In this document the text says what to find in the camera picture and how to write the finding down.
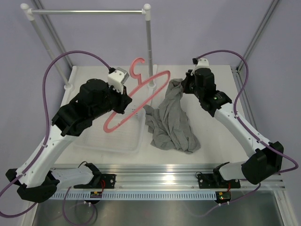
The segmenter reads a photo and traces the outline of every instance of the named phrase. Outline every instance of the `gray fabric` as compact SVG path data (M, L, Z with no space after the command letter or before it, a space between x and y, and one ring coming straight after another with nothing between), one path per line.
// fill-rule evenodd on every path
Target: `gray fabric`
M177 149L185 153L193 153L201 145L192 133L186 113L181 109L180 100L183 96L182 79L171 80L168 84L165 99L158 109L144 107L145 124L153 134L151 145L162 149Z

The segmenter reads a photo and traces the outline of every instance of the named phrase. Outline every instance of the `gray wall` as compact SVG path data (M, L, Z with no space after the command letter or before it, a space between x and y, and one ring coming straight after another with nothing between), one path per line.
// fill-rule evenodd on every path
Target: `gray wall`
M260 132L301 163L301 2L281 1L250 60L247 92ZM292 164L284 160L283 169ZM301 223L300 169L283 174Z
M140 9L151 4L153 58L156 64L187 65L216 49L243 53L270 0L43 0L48 9ZM139 15L54 15L51 19L67 50L103 56L109 64L129 65L147 57L145 20ZM72 56L78 65L98 62ZM214 64L236 64L228 54L209 57Z
M7 169L23 164L45 134L42 78L50 60L20 9L24 1L6 0L0 7L0 189L8 183ZM52 70L47 80L50 117L61 102L62 84ZM0 198L0 210L16 214L23 203L13 186ZM20 219L0 218L0 225L19 225Z

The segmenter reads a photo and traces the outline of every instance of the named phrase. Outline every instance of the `plastic tray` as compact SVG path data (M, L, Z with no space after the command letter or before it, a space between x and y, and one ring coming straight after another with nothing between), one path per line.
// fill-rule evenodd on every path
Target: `plastic tray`
M136 106L128 106L125 114L117 114L109 127L117 125L122 119L133 112ZM145 110L140 110L112 133L105 133L104 122L110 116L107 113L93 121L93 125L85 130L75 141L74 146L99 151L136 153L140 149L145 125Z

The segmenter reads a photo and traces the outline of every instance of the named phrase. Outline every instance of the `white table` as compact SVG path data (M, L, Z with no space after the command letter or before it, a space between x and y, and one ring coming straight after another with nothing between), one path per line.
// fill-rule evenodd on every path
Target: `white table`
M188 69L192 69L193 65L159 65L158 72L169 70L171 78L185 78ZM233 101L238 93L233 75L229 65L211 65L211 70L215 75L215 83L217 89L224 91ZM135 73L142 73L143 80L147 78L147 66L138 65ZM62 105L74 97L81 84L88 79L99 78L106 81L108 70L104 66L74 66L70 82L74 85L74 91L69 93L66 91ZM166 76L156 79L158 87L164 83ZM128 93L137 85L136 80L129 78L125 83ZM163 90L152 101L152 106L157 107L164 99L165 90ZM134 103L141 103L147 97L147 87L139 91L134 97ZM220 164L227 161L237 162L245 161L247 155L238 141L232 136L228 130L205 112L198 99L193 95L183 95L181 100L182 109L187 113L190 119L190 125L193 132L201 143L201 149L192 154L186 154L177 150L163 151L150 145L152 134L148 133L146 126L144 128L144 136L141 148L138 153L120 154L101 152L90 149L82 149L74 147L72 144L58 158L56 164L70 165L79 164L82 161L92 162L94 164ZM238 110L243 114L241 103L238 102Z

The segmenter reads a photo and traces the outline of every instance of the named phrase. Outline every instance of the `purple cable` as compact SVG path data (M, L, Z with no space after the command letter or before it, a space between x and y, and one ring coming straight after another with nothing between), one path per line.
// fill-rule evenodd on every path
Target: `purple cable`
M89 218L89 220L88 220L86 223L83 223L83 224L74 224L73 222L71 222L71 221L67 218L67 215L66 215L66 212L65 212L66 198L67 198L67 195L68 195L68 192L70 191L70 189L71 189L71 187L68 188L68 190L66 191L66 194L65 194L65 196L64 196L64 199L63 199L63 216L64 216L65 220L66 220L69 224L71 224L71 225L73 225L73 226L85 226L85 225L89 224L90 221L93 219L94 214L95 214L95 211L96 211L96 207L95 207L94 205L92 205L92 206L93 206L93 213L92 213L91 217Z
M212 52L208 52L208 53L205 53L203 55L200 55L199 57L197 57L197 59L200 59L204 56L207 56L207 55L210 55L212 53L232 53L236 56L238 56L245 64L245 67L246 67L246 79L245 79L245 82L241 88L241 90L239 91L238 95L236 96L235 98L235 101L234 101L234 113L236 115L236 118L237 120L240 122L240 124L258 141L260 142L261 144L263 144L265 147L267 147L268 149L270 149L271 151L275 152L276 154L279 154L280 156L282 156L283 158L286 158L287 160L291 161L293 164L295 164L294 167L292 168L288 168L288 169L284 169L284 170L281 170L277 173L285 173L285 172L289 172L289 171L293 171L293 170L296 170L298 169L299 165L297 163L297 161L295 161L294 159L292 159L291 157L277 151L276 149L272 148L271 146L269 146L268 144L266 144L265 142L261 141L260 138L258 136L256 136L256 134L254 134L244 123L243 121L240 119L240 117L238 116L238 113L237 113L237 102L238 102L238 99L240 97L240 95L242 94L242 92L244 91L245 87L246 87L246 83L248 82L248 78L249 78L249 66L248 66L248 63L246 62L246 60L240 55L238 54L237 52L234 52L234 51L231 51L231 50L216 50L216 51L212 51Z
M253 191L251 191L248 194L245 194L245 195L243 195L243 196L241 196L241 197L239 197L237 199L234 199L234 200L230 201L229 203L237 202L237 201L239 201L239 200L241 200L243 198L246 198L246 197L252 195L253 193L257 192L260 187L261 187L261 183L259 183L258 186ZM220 206L228 205L228 203L225 202L225 203L222 203L221 205L213 206L210 210L208 210L206 213L201 214L201 215L197 215L197 214L192 213L191 210L186 206L185 203L183 203L183 205L186 208L186 210L189 212L189 214L192 215L193 217L203 218L203 217L207 216L209 213L211 213L213 210L215 210L216 208L219 208Z
M5 188L2 189L2 191L0 192L0 197L5 193L6 190L8 190L17 180L19 180L27 171L28 169L36 162L36 160L40 157L40 155L42 154L43 150L44 150L44 145L47 144L48 138L49 138L49 133L50 133L50 124L49 124L49 115L48 115L48 108L47 108L47 101L46 101L46 90L45 90L45 85L46 85L46 78L47 75L50 71L50 69L52 68L52 66L62 57L69 55L69 54L73 54L73 53L82 53L82 54L86 54L86 55L90 55L96 59L98 59L99 61L101 61L108 69L110 69L111 67L104 62L104 60L102 60L99 56L96 56L93 53L89 53L86 51L81 51L81 50L74 50L74 51L69 51L66 53L63 53L61 55L59 55L57 58L55 58L50 65L48 66L48 68L46 69L45 73L44 73L44 77L43 77L43 86L42 86L42 92L43 92L43 105L44 105L44 111L45 111L45 117L46 117L46 134L45 134L45 138L43 141L43 146L39 149L37 155L33 158L33 160L28 164L28 166L22 171L22 175L19 175L18 177L16 177L14 180L12 180L8 185L6 185ZM36 205L36 203L34 203L32 206L30 206L27 210L15 214L15 215L7 215L4 214L0 211L0 217L3 218L16 218L19 217L27 212L29 212L34 206Z

